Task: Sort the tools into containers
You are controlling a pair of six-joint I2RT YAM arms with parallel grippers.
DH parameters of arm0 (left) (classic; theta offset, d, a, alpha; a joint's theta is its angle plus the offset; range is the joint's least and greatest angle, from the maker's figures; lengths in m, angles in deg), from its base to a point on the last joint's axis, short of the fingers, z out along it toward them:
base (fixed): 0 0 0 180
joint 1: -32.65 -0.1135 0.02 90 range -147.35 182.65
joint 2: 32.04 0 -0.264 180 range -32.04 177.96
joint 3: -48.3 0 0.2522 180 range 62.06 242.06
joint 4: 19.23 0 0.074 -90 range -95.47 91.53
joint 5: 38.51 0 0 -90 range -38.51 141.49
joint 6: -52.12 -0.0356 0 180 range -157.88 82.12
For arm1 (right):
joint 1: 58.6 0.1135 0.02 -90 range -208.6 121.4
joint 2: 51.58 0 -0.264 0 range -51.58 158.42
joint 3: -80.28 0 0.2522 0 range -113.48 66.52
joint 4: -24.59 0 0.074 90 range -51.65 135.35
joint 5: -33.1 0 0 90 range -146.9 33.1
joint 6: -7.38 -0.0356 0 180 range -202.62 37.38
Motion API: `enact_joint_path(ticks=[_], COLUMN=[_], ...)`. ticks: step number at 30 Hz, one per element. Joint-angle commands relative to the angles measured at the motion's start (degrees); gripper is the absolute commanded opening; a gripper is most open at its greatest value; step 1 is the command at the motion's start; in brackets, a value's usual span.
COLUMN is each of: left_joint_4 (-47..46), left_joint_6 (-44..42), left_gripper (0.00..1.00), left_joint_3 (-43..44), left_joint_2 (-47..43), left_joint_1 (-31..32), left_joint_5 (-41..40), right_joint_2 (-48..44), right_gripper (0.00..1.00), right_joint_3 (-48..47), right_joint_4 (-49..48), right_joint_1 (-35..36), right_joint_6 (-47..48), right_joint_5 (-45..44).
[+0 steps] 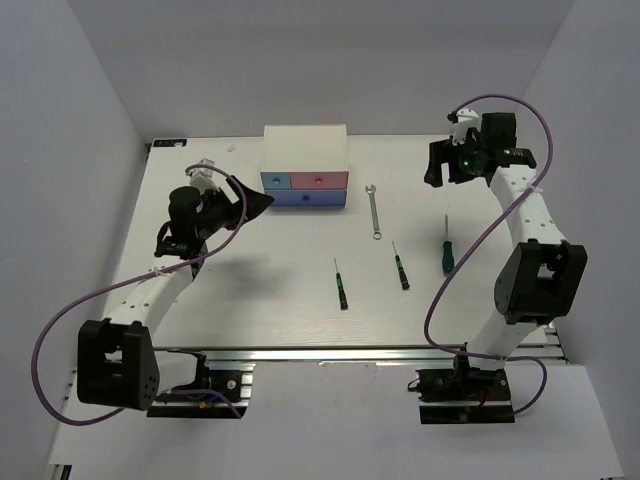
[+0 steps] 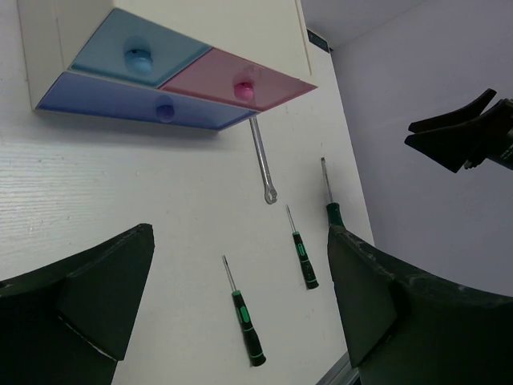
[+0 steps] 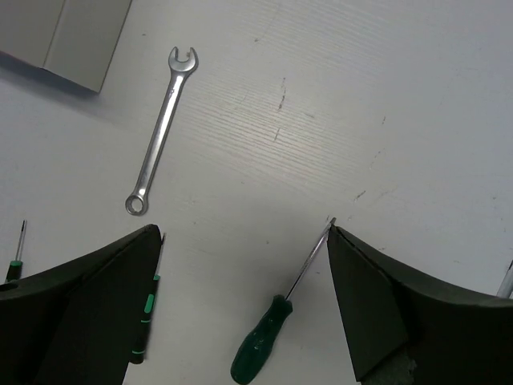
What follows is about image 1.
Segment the light blue small drawer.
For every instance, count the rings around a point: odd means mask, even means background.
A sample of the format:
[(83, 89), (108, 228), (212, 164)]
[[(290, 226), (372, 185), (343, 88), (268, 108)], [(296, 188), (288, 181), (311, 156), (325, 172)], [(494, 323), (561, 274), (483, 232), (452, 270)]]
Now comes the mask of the light blue small drawer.
[(265, 190), (291, 189), (291, 178), (288, 173), (262, 172), (261, 180)]

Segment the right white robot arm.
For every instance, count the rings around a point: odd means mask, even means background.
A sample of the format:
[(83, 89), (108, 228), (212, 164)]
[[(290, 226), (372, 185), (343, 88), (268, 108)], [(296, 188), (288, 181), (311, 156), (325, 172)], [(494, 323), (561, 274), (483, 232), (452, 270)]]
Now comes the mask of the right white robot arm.
[(449, 119), (454, 132), (430, 144), (425, 182), (439, 188), (445, 182), (485, 180), (506, 215), (514, 247), (495, 282), (495, 310), (466, 343), (468, 364), (451, 374), (453, 390), (472, 399), (526, 336), (569, 313), (587, 253), (561, 233), (535, 187), (536, 161), (516, 145), (514, 114), (478, 115), (464, 108)]

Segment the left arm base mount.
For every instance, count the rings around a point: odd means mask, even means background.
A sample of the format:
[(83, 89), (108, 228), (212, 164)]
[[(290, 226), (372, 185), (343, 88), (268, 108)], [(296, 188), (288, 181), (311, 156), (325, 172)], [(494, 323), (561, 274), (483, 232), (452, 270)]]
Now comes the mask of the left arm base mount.
[(194, 379), (159, 393), (147, 418), (241, 419), (249, 406), (255, 365), (196, 354)]

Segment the small black precision screwdriver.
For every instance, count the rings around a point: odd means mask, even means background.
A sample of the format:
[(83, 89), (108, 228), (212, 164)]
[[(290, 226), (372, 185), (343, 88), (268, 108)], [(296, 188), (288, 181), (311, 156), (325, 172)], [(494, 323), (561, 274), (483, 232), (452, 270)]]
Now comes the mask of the small black precision screwdriver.
[(340, 310), (346, 311), (349, 308), (349, 305), (348, 305), (346, 292), (344, 289), (344, 284), (342, 281), (342, 276), (337, 265), (337, 260), (334, 260), (334, 267), (335, 267), (335, 279), (336, 279), (336, 286), (338, 291)]

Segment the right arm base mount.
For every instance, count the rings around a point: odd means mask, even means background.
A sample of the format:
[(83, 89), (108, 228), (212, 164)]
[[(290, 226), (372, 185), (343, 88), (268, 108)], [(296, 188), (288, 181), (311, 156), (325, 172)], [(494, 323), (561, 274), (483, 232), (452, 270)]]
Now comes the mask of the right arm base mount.
[(506, 374), (458, 382), (452, 369), (422, 369), (407, 384), (418, 394), (423, 425), (507, 424), (515, 422)]

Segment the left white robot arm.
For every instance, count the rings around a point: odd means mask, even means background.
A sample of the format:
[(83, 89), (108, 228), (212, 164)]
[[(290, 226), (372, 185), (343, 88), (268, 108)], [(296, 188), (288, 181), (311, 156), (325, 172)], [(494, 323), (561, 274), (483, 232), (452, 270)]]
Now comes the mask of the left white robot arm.
[(211, 387), (202, 356), (157, 352), (152, 338), (178, 296), (199, 274), (208, 239), (221, 229), (261, 215), (273, 197), (236, 177), (227, 181), (237, 201), (197, 173), (169, 195), (169, 219), (157, 235), (151, 276), (101, 321), (86, 321), (78, 334), (77, 394), (81, 402), (148, 409), (156, 396), (179, 388), (199, 399)]

